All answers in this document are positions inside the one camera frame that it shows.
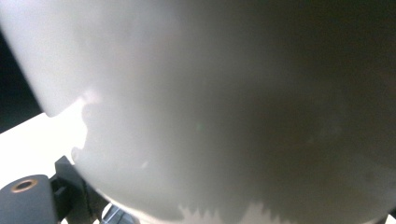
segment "dark background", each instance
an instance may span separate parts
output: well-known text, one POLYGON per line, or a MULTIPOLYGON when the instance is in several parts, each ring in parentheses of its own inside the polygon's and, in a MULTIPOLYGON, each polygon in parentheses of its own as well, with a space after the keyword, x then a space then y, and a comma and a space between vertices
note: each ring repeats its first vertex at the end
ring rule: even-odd
POLYGON ((0 33, 0 133, 41 112, 6 40, 0 33))

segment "white curved surface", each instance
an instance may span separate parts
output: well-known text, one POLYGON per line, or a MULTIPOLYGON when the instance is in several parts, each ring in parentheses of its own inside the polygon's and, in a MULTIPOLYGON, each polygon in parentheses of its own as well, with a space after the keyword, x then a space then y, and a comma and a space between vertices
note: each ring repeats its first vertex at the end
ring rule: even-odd
POLYGON ((2 1, 0 22, 46 112, 77 123, 79 171, 135 215, 360 223, 396 201, 396 32, 352 9, 2 1))

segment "black bracket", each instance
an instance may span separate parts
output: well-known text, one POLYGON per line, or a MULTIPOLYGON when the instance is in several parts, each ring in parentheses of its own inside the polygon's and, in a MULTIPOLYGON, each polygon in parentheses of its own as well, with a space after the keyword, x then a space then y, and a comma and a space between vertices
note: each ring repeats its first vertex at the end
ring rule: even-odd
POLYGON ((66 157, 55 162, 56 175, 31 175, 0 190, 0 223, 92 224, 102 219, 108 201, 78 174, 66 157))

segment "screw hole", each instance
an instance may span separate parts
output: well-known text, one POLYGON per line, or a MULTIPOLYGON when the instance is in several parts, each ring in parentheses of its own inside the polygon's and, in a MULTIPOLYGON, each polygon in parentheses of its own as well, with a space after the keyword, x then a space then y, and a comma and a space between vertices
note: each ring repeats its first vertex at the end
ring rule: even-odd
POLYGON ((37 184, 37 180, 35 179, 22 180, 20 183, 14 185, 11 191, 14 193, 20 193, 33 188, 36 184, 37 184))

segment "metal part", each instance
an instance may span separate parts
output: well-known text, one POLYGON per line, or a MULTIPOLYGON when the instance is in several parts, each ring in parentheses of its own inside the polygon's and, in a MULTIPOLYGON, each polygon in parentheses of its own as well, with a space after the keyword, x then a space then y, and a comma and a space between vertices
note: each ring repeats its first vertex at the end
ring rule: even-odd
POLYGON ((112 205, 101 224, 140 224, 139 220, 112 205))

